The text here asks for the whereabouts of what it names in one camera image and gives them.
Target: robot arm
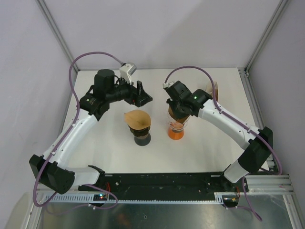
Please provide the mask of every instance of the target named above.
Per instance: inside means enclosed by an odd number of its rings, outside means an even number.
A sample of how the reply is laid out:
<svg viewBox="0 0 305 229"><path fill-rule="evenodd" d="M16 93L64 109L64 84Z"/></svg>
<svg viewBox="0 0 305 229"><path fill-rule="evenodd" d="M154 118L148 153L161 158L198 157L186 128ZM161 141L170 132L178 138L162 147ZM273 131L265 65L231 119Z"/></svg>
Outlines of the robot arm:
<svg viewBox="0 0 305 229"><path fill-rule="evenodd" d="M129 104L141 107L153 100L143 89L142 82L137 81L137 87L131 82L131 74L136 67L132 63L122 66L120 69L122 77L115 83L115 75L112 70L99 70L94 77L92 85L86 95L80 99L80 110L77 121L73 119L66 129L60 134L56 141L46 150L42 156L33 155L30 159L30 166L37 177L42 165L50 154L53 156L48 161L40 182L54 191L64 194L72 186L83 184L95 184L101 170L88 166L86 168L68 168L69 159L75 151L78 143L97 124L103 114L109 110L110 103L125 100ZM64 140L54 150L67 130L72 130L65 136Z"/></svg>
<svg viewBox="0 0 305 229"><path fill-rule="evenodd" d="M215 107L212 97L201 89L191 93L180 81L164 84L163 87L170 96L170 99L166 102L171 107L173 115L177 120L187 115L202 118L228 134L244 150L243 154L222 174L225 180L236 183L248 173L257 172L271 154L263 142L255 135L249 133L249 131L222 114L222 112L233 116L272 146L273 136L269 128L265 127L263 130L259 130L256 126L250 126L228 112L220 104L218 105L222 111L219 112Z"/></svg>

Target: white wall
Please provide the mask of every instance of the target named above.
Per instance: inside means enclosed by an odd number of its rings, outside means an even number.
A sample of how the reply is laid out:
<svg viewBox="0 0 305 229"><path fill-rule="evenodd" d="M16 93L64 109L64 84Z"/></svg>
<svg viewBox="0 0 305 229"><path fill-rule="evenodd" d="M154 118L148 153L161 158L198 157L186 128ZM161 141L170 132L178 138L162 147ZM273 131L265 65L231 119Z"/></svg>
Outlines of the white wall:
<svg viewBox="0 0 305 229"><path fill-rule="evenodd" d="M305 1L293 0L250 71L274 148L305 214Z"/></svg>
<svg viewBox="0 0 305 229"><path fill-rule="evenodd" d="M73 56L139 68L244 67L280 0L45 0ZM84 69L116 68L109 58Z"/></svg>
<svg viewBox="0 0 305 229"><path fill-rule="evenodd" d="M33 0L1 0L0 228L32 192L29 159L56 139L69 98L69 62Z"/></svg>

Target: white tabletop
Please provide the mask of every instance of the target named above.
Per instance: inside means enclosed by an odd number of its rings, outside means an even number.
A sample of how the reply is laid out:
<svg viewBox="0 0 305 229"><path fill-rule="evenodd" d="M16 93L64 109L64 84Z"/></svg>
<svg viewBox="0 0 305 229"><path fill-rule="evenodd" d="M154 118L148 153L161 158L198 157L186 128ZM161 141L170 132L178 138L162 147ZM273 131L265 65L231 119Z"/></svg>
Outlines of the white tabletop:
<svg viewBox="0 0 305 229"><path fill-rule="evenodd" d="M253 116L236 68L209 68L214 81L218 82L219 103L227 110L254 125ZM234 162L243 150L229 136L209 122L191 117L184 137L174 141L167 135L167 93L162 88L171 69L137 70L132 80L140 80L153 101L141 108L125 101L110 104L95 127L79 143L69 167L95 165L107 173L166 173L166 172L215 172L223 171ZM75 91L81 98L93 84L97 71L80 71ZM208 78L195 69L175 72L169 81L180 80L192 92L205 89ZM66 123L74 117L76 102L71 99ZM138 146L124 113L141 109L152 119L152 140L147 146Z"/></svg>

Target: cable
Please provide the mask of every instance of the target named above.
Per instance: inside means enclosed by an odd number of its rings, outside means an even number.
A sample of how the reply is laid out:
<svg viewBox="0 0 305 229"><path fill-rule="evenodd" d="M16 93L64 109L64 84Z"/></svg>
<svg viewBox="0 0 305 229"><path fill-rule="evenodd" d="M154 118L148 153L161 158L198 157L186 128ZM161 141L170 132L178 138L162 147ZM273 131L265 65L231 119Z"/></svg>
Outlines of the cable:
<svg viewBox="0 0 305 229"><path fill-rule="evenodd" d="M207 71L205 71L204 69L202 68L199 68L199 67L196 67L196 66L182 66L182 67L179 67L179 68L176 68L174 70L172 70L168 76L166 77L165 79L165 83L167 83L167 80L169 79L169 77L177 70L180 70L180 69L183 69L183 68L195 68L199 71L202 71L203 73L205 73L207 75L207 77L209 77L210 81L211 81L211 84L212 84L212 88L213 88L213 102L214 102L214 105L215 107L217 108L217 110L219 112L221 112L222 114L224 114L225 116L227 116L229 119L231 119L232 121L236 122L238 125L240 125L242 128L244 128L246 131L248 131L249 133L253 134L255 137L257 137L259 140L261 140L266 146L267 148L270 150L270 152L272 153L273 157L274 157L274 160L276 161L277 165L278 165L278 170L279 172L278 173L274 173L275 175L281 175L282 172L283 172L283 169L282 169L282 164L280 163L280 160L278 158L278 156L276 155L276 153L274 152L274 150L272 149L272 147L261 137L259 136L256 132L254 132L253 130L251 130L249 127L247 127L246 125L244 125L242 122L238 121L236 118L234 118L233 116L229 115L227 112L225 111L222 111L221 108L219 107L218 105L218 102L216 101L216 90L215 90L215 85L214 85L214 82L213 82L213 79L211 78L211 76L209 75L209 73Z"/></svg>
<svg viewBox="0 0 305 229"><path fill-rule="evenodd" d="M49 156L47 157L47 159L45 160L45 162L43 163L41 169L39 170L38 172L38 175L37 175L37 178L35 180L35 184L34 184L34 189L33 189L33 202L34 202L34 205L37 206L37 207L44 207L46 206L51 200L52 198L57 194L57 192L54 192L53 195L47 200L45 201L44 203L42 204L39 204L37 202L37 187L38 187L38 183L39 183L39 180L41 178L41 175L46 167L46 165L48 164L49 160L51 159L51 157L53 156L53 153L55 153L55 151L57 150L57 148L61 145L61 143L64 141L64 139L66 138L66 136L69 134L69 132L72 130L73 128L73 125L77 122L77 118L80 114L80 101L78 99L78 96L74 90L74 87L73 87L73 82L72 82L72 69L73 69L73 66L74 64L82 57L84 56L88 56L88 55L93 55L93 54L103 54L103 55L107 55L107 56L110 56L112 57L113 59L115 59L117 62L119 62L121 65L124 64L124 62L120 61L118 58L116 58L115 56L107 53L107 52L87 52L87 53L84 53L78 57L75 58L75 60L71 63L70 65L70 68L69 68L69 84L70 84L70 88L71 88L71 91L74 95L74 98L76 100L76 115L75 115L75 118L72 122L72 125L69 127L69 129L65 132L65 134L62 136L62 138L58 141L58 143L56 144L56 146L53 148L52 152L49 154Z"/></svg>
<svg viewBox="0 0 305 229"><path fill-rule="evenodd" d="M104 193L107 193L107 194L113 196L114 199L115 199L115 203L114 203L113 205L109 206L109 207L98 207L98 206L91 205L91 204L80 204L80 205L77 205L77 206L75 206L75 207L73 207L73 208L67 210L67 211L63 211L63 212L60 212L60 213L53 213L53 212L50 212L50 211L48 210L48 208L46 207L46 211L47 211L49 214L51 214L51 215L60 216L60 215L67 214L67 213L69 213L69 212L71 212L71 211L73 211L73 210L75 210L75 209L77 209L77 208L81 208L81 207L86 207L86 206L88 206L88 207L93 207L93 209L101 209L101 210L103 210L103 209L111 209L111 208L114 208L114 207L119 203L118 198L117 198L113 193L108 192L108 191L106 191L106 190L104 190L104 189L101 189L101 188L99 188L99 187L90 185L90 184L86 184L85 186L94 188L94 189L96 189L96 190L99 190L99 191L101 191L101 192L104 192Z"/></svg>
<svg viewBox="0 0 305 229"><path fill-rule="evenodd" d="M194 69L197 69L203 73L205 73L207 75L207 77L210 79L211 81L211 84L212 84L212 88L213 88L213 103L215 105L215 107L217 108L217 110L224 114L225 116L227 116L229 119L231 119L232 121L236 122L238 125L240 125L242 128L244 128L247 132L253 134L255 137L257 137L258 139L260 139L266 146L267 148L270 150L270 152L272 153L273 157L274 157L274 161L276 162L276 164L278 165L278 170L279 172L278 173L273 173L275 175L281 175L282 172L283 172L283 169L282 169L282 164L278 158L278 156L276 155L275 151L272 149L272 147L261 137L259 136L257 133L255 133L253 130L251 130L249 127L247 127L246 125L244 125L243 123L241 123L240 121L238 121L236 118L232 117L231 115L229 115L228 113L226 113L225 111L222 111L221 108L219 107L218 105L218 102L216 101L216 90L215 90L215 85L214 85L214 82L213 82L213 79L211 78L211 76L209 75L209 73L207 71L205 71L204 69L202 68L199 68L199 67L196 67L196 66L191 66L191 65L187 65L187 66L182 66L182 67L179 67L179 68L176 68L174 70L172 70L168 76L166 77L165 79L165 83L167 83L167 80L170 78L170 76L177 70L180 70L180 69L184 69L184 68L194 68ZM246 198L247 200L247 203L249 205L249 208L248 207L243 207L243 206L240 206L238 208L243 208L243 209L246 209L246 210L250 210L253 212L253 214L255 215L255 217L259 220L259 221L263 221L263 219L261 218L261 216L254 210L254 208L252 207L252 204L247 196L247 192L245 190L245 187L243 186L243 190L244 190L244 197Z"/></svg>

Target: orange cup base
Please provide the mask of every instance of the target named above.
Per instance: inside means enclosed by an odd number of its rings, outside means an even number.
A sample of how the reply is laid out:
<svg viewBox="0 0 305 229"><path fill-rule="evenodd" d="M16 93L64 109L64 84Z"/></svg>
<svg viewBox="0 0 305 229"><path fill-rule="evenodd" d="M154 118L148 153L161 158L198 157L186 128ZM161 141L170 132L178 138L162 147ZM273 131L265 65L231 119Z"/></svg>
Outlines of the orange cup base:
<svg viewBox="0 0 305 229"><path fill-rule="evenodd" d="M184 130L182 130L181 132L174 132L171 128L168 128L167 131L168 136L172 139L172 140L179 140L181 138L183 138L184 136Z"/></svg>

